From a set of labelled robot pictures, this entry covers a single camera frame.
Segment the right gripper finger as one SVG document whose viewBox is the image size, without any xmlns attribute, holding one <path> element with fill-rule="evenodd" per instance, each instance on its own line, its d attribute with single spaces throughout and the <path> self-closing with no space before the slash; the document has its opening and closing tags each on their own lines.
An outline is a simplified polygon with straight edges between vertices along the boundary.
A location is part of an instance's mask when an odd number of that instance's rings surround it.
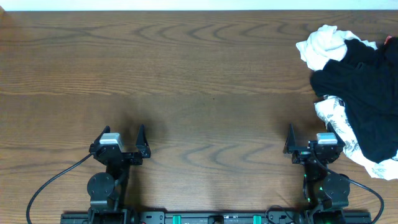
<svg viewBox="0 0 398 224">
<path fill-rule="evenodd" d="M 335 131 L 335 129 L 333 128 L 332 124 L 329 122 L 326 125 L 326 130 L 329 133 L 333 133 L 335 135 L 335 139 L 337 140 L 336 145 L 344 145 L 345 142 L 340 138 L 340 136 L 338 135 L 338 133 Z"/>
<path fill-rule="evenodd" d="M 291 147 L 295 147 L 296 142 L 295 142 L 295 134 L 294 134 L 294 127 L 293 124 L 289 124 L 289 130 L 288 130 L 288 135 L 287 139 L 285 142 L 285 148 L 290 149 Z"/>
</svg>

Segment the black t-shirt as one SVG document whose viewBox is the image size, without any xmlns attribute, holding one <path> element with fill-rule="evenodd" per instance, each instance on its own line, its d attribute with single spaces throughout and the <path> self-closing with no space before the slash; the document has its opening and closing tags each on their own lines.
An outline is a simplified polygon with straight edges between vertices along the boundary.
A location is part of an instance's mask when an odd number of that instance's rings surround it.
<svg viewBox="0 0 398 224">
<path fill-rule="evenodd" d="M 313 72 L 317 96 L 332 95 L 345 113 L 363 156 L 375 163 L 397 154 L 397 37 L 378 49 L 346 40 L 346 55 Z"/>
</svg>

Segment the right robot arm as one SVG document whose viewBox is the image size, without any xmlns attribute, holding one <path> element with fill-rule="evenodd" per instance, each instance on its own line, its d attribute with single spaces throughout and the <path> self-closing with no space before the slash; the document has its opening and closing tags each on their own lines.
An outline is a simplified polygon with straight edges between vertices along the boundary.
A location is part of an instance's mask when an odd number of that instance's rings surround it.
<svg viewBox="0 0 398 224">
<path fill-rule="evenodd" d="M 349 204 L 349 182 L 345 175 L 328 170 L 328 164 L 339 158 L 344 146 L 330 123 L 327 132 L 318 133 L 307 146 L 296 145 L 293 125 L 289 125 L 283 153 L 292 156 L 293 164 L 304 167 L 303 195 L 308 202 L 304 210 L 293 215 L 294 223 L 345 222 L 343 208 Z"/>
</svg>

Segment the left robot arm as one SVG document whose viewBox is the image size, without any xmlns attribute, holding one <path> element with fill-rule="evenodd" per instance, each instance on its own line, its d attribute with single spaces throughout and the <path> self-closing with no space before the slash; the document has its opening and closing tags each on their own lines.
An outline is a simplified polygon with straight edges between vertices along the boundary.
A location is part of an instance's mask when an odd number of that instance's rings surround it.
<svg viewBox="0 0 398 224">
<path fill-rule="evenodd" d="M 139 127 L 135 147 L 137 152 L 124 152 L 121 135 L 112 133 L 109 126 L 90 145 L 89 153 L 106 166 L 106 171 L 92 176 L 87 184 L 89 223 L 139 223 L 138 214 L 125 205 L 124 199 L 130 167 L 142 165 L 151 156 L 144 125 Z"/>
</svg>

